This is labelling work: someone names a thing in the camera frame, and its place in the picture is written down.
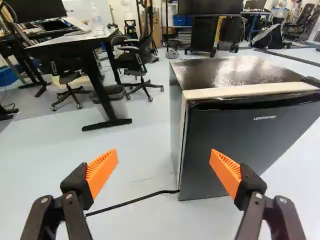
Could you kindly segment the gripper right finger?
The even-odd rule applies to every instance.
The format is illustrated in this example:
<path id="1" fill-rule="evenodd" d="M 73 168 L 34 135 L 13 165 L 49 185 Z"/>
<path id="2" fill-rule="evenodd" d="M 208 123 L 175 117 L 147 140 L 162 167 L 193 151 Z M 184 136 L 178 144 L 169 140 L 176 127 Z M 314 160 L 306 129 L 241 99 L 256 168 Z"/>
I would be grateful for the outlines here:
<path id="1" fill-rule="evenodd" d="M 287 197 L 265 195 L 266 182 L 247 164 L 237 163 L 215 149 L 209 164 L 243 216 L 235 239 L 257 240 L 266 222 L 273 240 L 304 240 L 306 235 L 295 204 Z"/>

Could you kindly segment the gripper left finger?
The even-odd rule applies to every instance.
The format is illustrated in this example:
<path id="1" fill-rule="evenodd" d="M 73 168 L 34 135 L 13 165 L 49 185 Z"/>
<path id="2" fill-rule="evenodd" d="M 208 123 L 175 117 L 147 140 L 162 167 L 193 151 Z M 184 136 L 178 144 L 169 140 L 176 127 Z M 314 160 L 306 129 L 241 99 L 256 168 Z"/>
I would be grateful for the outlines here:
<path id="1" fill-rule="evenodd" d="M 64 222 L 70 240 L 91 240 L 84 212 L 94 204 L 117 164 L 115 149 L 90 163 L 82 162 L 60 183 L 61 196 L 44 195 L 33 202 L 20 238 L 54 240 Z"/>

